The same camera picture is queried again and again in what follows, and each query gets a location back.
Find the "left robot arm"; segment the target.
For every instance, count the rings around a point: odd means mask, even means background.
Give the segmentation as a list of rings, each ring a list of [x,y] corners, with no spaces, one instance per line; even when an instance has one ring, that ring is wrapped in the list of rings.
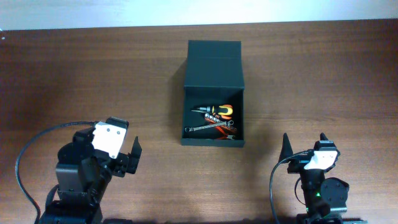
[[[58,184],[47,195],[40,223],[101,223],[100,202],[113,177],[135,174],[142,148],[121,153],[128,121],[109,117],[77,131],[58,151]]]

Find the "orange socket bit rail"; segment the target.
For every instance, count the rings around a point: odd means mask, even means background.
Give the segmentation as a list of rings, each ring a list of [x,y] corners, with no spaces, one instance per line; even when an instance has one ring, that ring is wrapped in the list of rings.
[[[223,121],[232,121],[230,116],[222,116],[222,115],[218,115],[216,113],[213,113],[213,114],[205,113],[204,119],[205,119],[205,121],[209,122],[210,124],[220,123]]]

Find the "yellow black stubby screwdriver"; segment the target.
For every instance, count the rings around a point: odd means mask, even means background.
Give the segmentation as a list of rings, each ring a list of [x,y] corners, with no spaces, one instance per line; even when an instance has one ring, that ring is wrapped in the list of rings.
[[[233,114],[233,107],[231,105],[202,106],[197,108],[197,110],[211,114],[216,113],[222,116],[229,116]]]

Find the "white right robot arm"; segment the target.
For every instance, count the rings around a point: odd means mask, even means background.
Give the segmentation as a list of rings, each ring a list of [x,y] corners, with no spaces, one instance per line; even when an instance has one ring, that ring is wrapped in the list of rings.
[[[287,164],[289,174],[299,174],[295,185],[301,184],[306,212],[298,214],[296,223],[366,223],[360,218],[344,219],[347,212],[349,184],[341,179],[325,174],[335,167],[340,151],[335,143],[324,133],[315,142],[314,147],[294,153],[288,135],[282,140],[282,149],[278,163]]]

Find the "silver double ring wrench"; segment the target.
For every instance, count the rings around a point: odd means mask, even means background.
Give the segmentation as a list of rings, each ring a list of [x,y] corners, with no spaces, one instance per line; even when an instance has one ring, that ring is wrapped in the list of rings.
[[[215,128],[218,126],[229,126],[230,124],[233,124],[233,121],[223,121],[220,123],[208,124],[208,125],[199,126],[199,127],[186,127],[186,128],[184,128],[184,131],[186,133],[190,133],[190,132],[199,131],[202,129]]]

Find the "orange black needle nose pliers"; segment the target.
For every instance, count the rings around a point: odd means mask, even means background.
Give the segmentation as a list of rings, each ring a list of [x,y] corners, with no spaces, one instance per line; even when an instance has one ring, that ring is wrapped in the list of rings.
[[[229,120],[232,118],[233,106],[232,105],[212,105],[212,106],[200,106],[191,109],[197,113],[208,113],[212,117],[217,119]]]

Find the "red handled small pliers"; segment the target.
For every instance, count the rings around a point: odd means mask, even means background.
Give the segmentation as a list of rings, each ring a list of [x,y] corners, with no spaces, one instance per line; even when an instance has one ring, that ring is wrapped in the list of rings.
[[[238,130],[232,126],[217,126],[215,129],[221,133],[221,137],[219,137],[218,140],[235,140],[235,134],[238,132]]]

